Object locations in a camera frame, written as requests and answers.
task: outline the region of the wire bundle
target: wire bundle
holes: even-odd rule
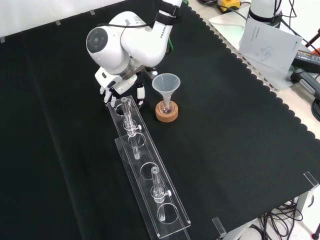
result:
[[[285,222],[287,219],[292,219],[291,228],[289,228],[288,224]],[[261,234],[262,240],[272,240],[269,234],[267,233],[267,223],[268,220],[271,223],[272,229],[274,232],[279,236],[280,239],[287,237],[289,240],[292,231],[295,226],[295,221],[302,221],[304,219],[302,213],[297,209],[297,203],[294,200],[290,201],[290,204],[283,204],[282,206],[267,212],[263,216],[259,217],[259,221],[261,224],[262,229],[258,226],[252,224],[250,228],[257,230]],[[281,233],[277,227],[276,221],[281,221],[283,226],[285,227],[285,233]]]

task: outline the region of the test tube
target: test tube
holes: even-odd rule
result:
[[[165,200],[165,190],[161,187],[161,177],[160,177],[159,167],[157,166],[152,167],[151,174],[152,174],[152,181],[153,181],[154,201],[157,203],[157,206],[158,206],[159,220],[163,222],[164,220],[166,220],[166,215],[165,215],[165,208],[161,204]]]
[[[161,178],[160,178],[160,171],[159,167],[154,166],[151,168],[152,173],[152,181],[153,181],[153,193],[156,198],[160,197],[161,194]]]
[[[126,127],[130,128],[134,125],[134,123],[132,122],[132,117],[130,113],[130,106],[129,106],[130,100],[127,97],[123,97],[121,98],[121,102],[122,102],[122,111],[125,117]]]
[[[130,137],[130,141],[131,141],[131,146],[132,146],[134,158],[138,160],[138,159],[140,159],[140,154],[139,154],[139,150],[138,150],[137,137],[139,137],[138,134],[136,134],[135,136]]]

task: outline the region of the paper sheet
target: paper sheet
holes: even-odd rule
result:
[[[240,41],[239,53],[287,73],[301,41],[301,37],[249,18]]]

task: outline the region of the glass tube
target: glass tube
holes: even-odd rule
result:
[[[161,177],[160,177],[160,171],[159,167],[154,166],[151,168],[151,173],[152,173],[152,181],[153,181],[153,196],[154,196],[154,201],[157,203],[157,206],[159,208],[158,210],[158,218],[160,221],[166,220],[166,215],[165,215],[165,208],[161,206],[161,203],[164,202],[165,200],[165,191],[161,187]]]

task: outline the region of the glass test tube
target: glass test tube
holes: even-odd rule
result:
[[[130,136],[130,145],[133,150],[134,158],[135,159],[140,159],[140,154],[138,150],[138,143],[137,143],[137,134],[136,134],[136,126],[132,120],[131,113],[130,113],[130,99],[127,97],[121,98],[122,102],[122,111],[125,117],[125,127],[127,129],[127,133]]]
[[[161,187],[161,177],[160,177],[159,167],[157,166],[152,167],[151,173],[152,173],[152,181],[153,181],[154,201],[157,203],[157,206],[158,206],[159,220],[163,222],[164,220],[166,220],[166,215],[165,215],[165,208],[161,204],[165,200],[165,191]]]
[[[121,102],[122,102],[122,111],[125,117],[126,127],[130,128],[134,125],[134,123],[132,122],[132,117],[130,113],[130,106],[129,106],[130,100],[127,97],[123,97],[121,98]]]

